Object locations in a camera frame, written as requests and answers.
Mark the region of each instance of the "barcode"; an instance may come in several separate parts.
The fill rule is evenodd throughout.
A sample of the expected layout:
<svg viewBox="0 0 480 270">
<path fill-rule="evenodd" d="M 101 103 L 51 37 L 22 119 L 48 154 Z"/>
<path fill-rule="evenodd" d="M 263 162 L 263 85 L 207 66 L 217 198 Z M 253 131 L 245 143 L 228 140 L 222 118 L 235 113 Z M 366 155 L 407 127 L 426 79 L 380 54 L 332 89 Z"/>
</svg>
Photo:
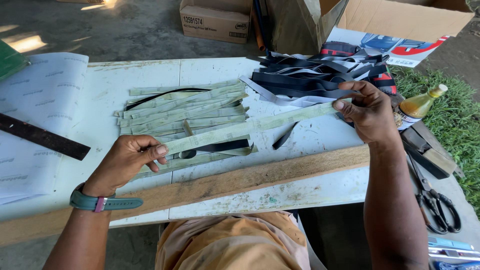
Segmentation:
<svg viewBox="0 0 480 270">
<path fill-rule="evenodd" d="M 247 37 L 247 34 L 244 34 L 244 33 L 235 33 L 235 32 L 230 32 L 230 36 L 231 37 Z"/>
</svg>

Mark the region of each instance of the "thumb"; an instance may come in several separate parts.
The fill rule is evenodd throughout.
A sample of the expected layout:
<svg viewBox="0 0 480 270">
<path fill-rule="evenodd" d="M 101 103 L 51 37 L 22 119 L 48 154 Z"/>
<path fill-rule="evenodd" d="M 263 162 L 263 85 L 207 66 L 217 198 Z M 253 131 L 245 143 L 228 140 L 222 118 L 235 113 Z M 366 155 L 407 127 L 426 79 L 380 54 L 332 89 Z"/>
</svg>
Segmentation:
<svg viewBox="0 0 480 270">
<path fill-rule="evenodd" d="M 168 147 L 166 145 L 159 144 L 156 146 L 152 146 L 149 149 L 142 152 L 141 160 L 143 164 L 146 164 L 166 156 L 167 153 L 168 153 Z"/>
<path fill-rule="evenodd" d="M 350 118 L 354 122 L 359 121 L 364 114 L 363 108 L 341 99 L 335 100 L 332 106 L 335 110 L 341 112 L 345 118 Z"/>
</svg>

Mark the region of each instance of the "person's right hand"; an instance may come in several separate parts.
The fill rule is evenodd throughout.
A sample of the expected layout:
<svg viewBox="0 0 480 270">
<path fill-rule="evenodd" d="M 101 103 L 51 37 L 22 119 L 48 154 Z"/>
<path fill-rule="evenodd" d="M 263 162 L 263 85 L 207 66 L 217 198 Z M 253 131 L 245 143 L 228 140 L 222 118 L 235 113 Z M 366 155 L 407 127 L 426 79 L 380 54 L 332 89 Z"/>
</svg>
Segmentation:
<svg viewBox="0 0 480 270">
<path fill-rule="evenodd" d="M 390 98 L 385 93 L 366 81 L 344 82 L 338 88 L 360 91 L 342 97 L 352 98 L 352 103 L 336 100 L 333 108 L 344 115 L 346 122 L 354 122 L 363 142 L 384 142 L 398 137 Z"/>
</svg>

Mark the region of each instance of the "person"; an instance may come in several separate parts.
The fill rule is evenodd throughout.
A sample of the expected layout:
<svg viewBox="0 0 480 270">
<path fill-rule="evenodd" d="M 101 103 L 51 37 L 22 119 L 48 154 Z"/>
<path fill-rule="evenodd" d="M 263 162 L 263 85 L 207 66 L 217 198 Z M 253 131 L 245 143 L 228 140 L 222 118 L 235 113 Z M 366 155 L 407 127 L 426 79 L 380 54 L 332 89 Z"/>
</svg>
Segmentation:
<svg viewBox="0 0 480 270">
<path fill-rule="evenodd" d="M 354 122 L 370 148 L 364 205 L 365 232 L 374 269 L 428 269 L 427 231 L 412 192 L 390 98 L 365 81 L 333 106 Z M 111 196 L 146 164 L 157 172 L 168 149 L 147 135 L 121 136 L 84 184 L 92 197 Z M 45 270 L 104 268 L 111 211 L 74 208 Z M 284 211 L 171 222 L 157 246 L 155 269 L 309 269 L 306 237 Z"/>
</svg>

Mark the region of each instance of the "white paper sheet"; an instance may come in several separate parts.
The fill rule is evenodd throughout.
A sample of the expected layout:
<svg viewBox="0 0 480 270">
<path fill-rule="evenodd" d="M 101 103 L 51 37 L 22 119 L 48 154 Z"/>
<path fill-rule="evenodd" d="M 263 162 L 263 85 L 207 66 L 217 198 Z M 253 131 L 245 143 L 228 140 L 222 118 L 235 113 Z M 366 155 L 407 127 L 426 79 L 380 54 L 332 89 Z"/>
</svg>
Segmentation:
<svg viewBox="0 0 480 270">
<path fill-rule="evenodd" d="M 30 66 L 0 82 L 0 112 L 67 137 L 88 56 L 60 52 L 30 60 Z M 52 192 L 61 157 L 0 131 L 0 204 Z"/>
</svg>

